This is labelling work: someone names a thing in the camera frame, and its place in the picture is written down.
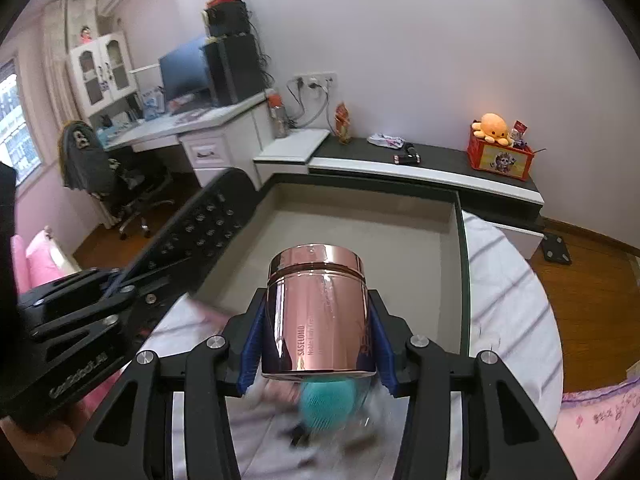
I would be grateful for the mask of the person's left hand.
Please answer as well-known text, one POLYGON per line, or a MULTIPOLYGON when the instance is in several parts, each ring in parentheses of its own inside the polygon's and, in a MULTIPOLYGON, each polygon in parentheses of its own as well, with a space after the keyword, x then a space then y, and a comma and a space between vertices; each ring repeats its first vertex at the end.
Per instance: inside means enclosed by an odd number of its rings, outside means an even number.
POLYGON ((62 459, 85 429, 92 411, 84 401, 74 404, 61 419, 51 420, 40 431, 28 432, 11 417, 1 421, 1 430, 17 457, 39 478, 54 478, 62 459))

